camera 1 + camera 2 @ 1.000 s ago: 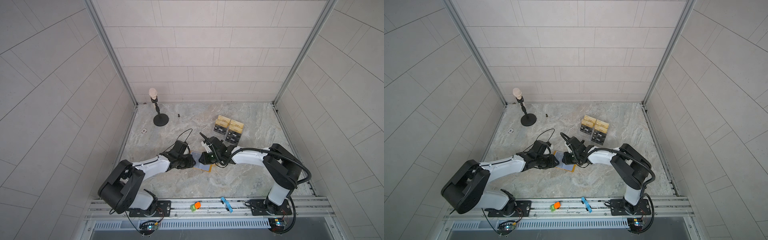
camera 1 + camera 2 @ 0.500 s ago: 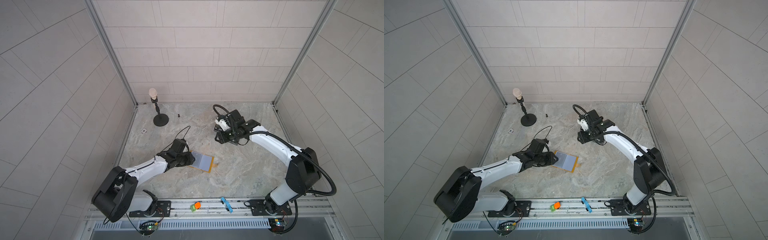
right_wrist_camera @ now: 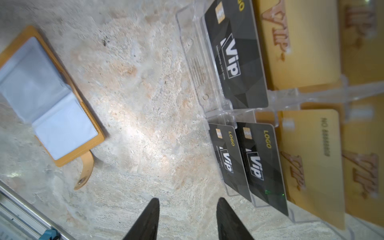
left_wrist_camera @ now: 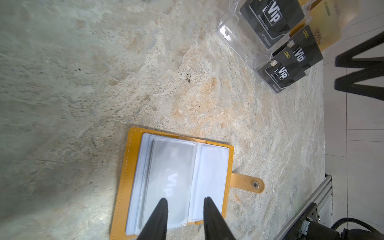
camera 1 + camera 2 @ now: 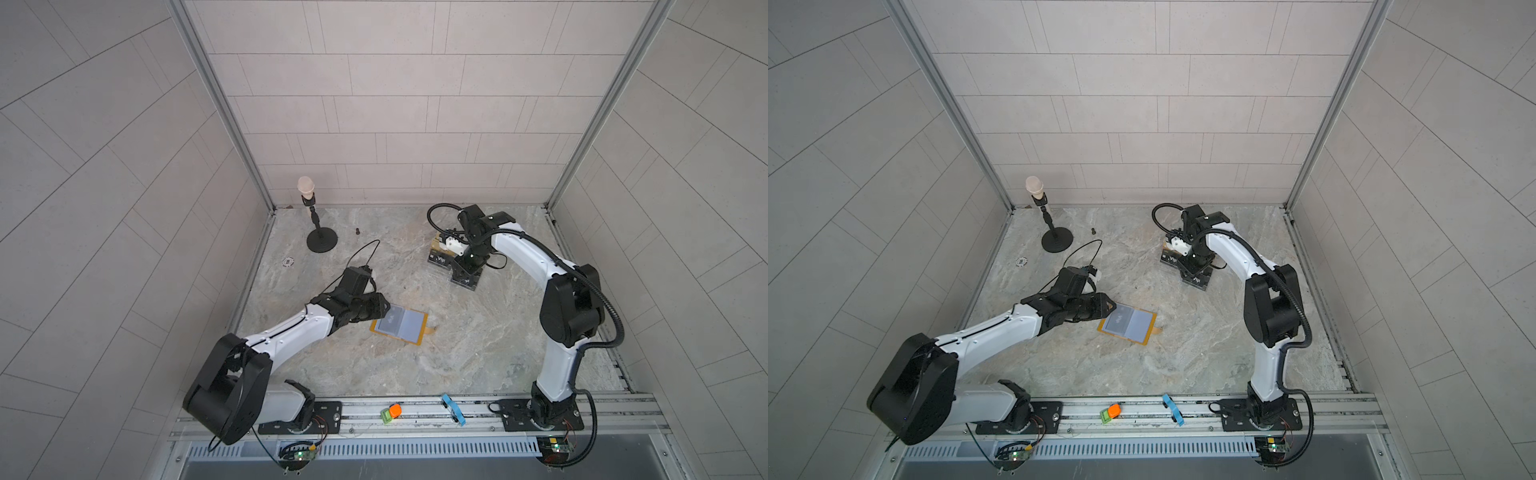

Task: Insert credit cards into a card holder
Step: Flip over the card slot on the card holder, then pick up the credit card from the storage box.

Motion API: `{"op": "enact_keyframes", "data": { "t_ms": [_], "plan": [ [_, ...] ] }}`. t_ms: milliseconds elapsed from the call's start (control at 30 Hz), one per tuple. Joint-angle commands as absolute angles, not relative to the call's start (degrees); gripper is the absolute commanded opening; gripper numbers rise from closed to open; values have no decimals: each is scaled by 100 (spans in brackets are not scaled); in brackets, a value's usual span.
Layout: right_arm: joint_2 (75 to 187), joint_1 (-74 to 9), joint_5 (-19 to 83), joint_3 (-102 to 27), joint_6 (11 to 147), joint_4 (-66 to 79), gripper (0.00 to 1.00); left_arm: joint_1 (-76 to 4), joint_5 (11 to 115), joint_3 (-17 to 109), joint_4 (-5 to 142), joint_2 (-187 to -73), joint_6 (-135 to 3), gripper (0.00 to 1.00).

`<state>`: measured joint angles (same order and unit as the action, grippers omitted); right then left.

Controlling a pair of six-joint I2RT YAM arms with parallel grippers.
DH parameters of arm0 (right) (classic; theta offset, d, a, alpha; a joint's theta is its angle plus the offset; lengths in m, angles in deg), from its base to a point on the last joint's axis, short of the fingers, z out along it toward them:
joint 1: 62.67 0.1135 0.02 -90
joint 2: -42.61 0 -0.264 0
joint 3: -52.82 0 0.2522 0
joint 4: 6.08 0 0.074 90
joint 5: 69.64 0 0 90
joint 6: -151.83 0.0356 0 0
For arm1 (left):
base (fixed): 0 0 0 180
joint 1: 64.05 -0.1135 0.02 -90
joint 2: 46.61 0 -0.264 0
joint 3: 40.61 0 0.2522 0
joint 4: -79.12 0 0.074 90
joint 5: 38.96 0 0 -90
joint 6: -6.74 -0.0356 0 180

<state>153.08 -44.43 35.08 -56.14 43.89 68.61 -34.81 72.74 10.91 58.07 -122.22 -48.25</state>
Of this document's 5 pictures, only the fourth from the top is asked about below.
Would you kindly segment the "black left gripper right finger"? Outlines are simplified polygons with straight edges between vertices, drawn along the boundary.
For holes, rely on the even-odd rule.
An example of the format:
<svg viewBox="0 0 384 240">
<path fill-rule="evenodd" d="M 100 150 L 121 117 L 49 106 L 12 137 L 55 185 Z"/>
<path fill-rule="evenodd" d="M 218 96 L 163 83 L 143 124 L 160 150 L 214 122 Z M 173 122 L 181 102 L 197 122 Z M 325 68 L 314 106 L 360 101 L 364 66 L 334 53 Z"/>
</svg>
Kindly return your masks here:
<svg viewBox="0 0 384 240">
<path fill-rule="evenodd" d="M 204 231 L 206 240 L 235 240 L 212 198 L 204 199 Z"/>
</svg>

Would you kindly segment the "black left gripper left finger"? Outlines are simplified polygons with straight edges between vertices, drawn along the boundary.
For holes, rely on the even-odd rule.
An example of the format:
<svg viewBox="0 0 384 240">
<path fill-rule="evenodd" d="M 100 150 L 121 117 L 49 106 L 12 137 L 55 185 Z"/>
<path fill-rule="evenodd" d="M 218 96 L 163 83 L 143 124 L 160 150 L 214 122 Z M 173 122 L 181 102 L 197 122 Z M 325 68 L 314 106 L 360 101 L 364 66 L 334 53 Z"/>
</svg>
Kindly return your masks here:
<svg viewBox="0 0 384 240">
<path fill-rule="evenodd" d="M 168 201 L 160 199 L 137 240 L 165 240 L 167 237 Z"/>
</svg>

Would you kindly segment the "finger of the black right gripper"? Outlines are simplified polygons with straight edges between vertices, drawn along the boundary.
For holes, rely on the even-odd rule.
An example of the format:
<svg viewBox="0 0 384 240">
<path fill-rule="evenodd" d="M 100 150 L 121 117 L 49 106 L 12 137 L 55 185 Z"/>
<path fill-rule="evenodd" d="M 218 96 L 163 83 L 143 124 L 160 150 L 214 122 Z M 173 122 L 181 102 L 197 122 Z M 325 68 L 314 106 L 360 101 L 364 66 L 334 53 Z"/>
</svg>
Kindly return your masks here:
<svg viewBox="0 0 384 240">
<path fill-rule="evenodd" d="M 384 100 L 384 88 L 378 86 L 360 85 L 358 82 L 384 76 L 383 67 L 370 67 L 335 80 L 334 88 L 337 91 L 369 97 L 380 101 Z"/>
<path fill-rule="evenodd" d="M 335 66 L 339 68 L 366 69 L 384 63 L 384 57 L 375 58 L 356 58 L 374 47 L 384 43 L 384 32 L 373 38 L 351 48 L 350 50 L 338 55 L 335 59 Z"/>
</svg>

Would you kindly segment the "yellow leather card holder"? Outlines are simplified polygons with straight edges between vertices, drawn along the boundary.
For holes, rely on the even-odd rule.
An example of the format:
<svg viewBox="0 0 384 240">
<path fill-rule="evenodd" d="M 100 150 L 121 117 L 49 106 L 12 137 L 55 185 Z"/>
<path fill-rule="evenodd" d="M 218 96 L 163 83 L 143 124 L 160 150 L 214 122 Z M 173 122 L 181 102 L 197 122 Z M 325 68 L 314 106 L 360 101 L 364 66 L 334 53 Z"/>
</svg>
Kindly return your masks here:
<svg viewBox="0 0 384 240">
<path fill-rule="evenodd" d="M 139 236 L 161 199 L 168 202 L 168 228 L 203 222 L 212 198 L 227 214 L 230 188 L 260 194 L 263 180 L 233 173 L 234 147 L 133 127 L 129 130 L 110 238 Z"/>
</svg>

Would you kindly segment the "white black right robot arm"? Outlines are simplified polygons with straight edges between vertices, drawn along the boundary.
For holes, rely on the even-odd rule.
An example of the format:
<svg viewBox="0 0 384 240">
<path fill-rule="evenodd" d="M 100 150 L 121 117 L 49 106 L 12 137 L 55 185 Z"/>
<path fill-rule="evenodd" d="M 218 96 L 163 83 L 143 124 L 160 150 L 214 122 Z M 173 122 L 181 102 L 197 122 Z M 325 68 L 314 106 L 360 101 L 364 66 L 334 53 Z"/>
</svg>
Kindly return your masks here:
<svg viewBox="0 0 384 240">
<path fill-rule="evenodd" d="M 384 88 L 361 85 L 360 82 L 382 77 L 384 75 L 384 58 L 356 58 L 374 47 L 384 43 L 384 33 L 349 49 L 338 55 L 335 66 L 338 68 L 359 69 L 334 81 L 334 89 L 339 92 L 384 100 Z M 354 218 L 342 218 L 330 228 L 315 221 L 307 215 L 304 220 L 298 220 L 297 239 L 306 240 L 382 240 L 384 235 L 367 223 Z"/>
</svg>

